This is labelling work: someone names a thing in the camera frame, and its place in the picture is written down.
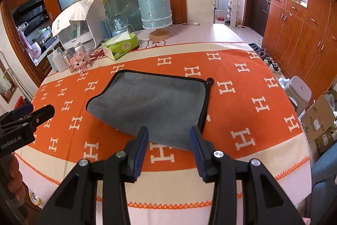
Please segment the person's left hand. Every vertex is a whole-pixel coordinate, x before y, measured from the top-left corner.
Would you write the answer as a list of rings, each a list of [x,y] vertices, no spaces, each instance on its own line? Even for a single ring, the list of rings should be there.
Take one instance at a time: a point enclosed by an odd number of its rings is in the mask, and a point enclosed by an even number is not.
[[[11,161],[9,163],[9,174],[11,176],[8,183],[9,191],[13,193],[18,200],[24,199],[26,191],[23,184],[23,177],[19,171],[19,162],[13,153],[11,154]]]

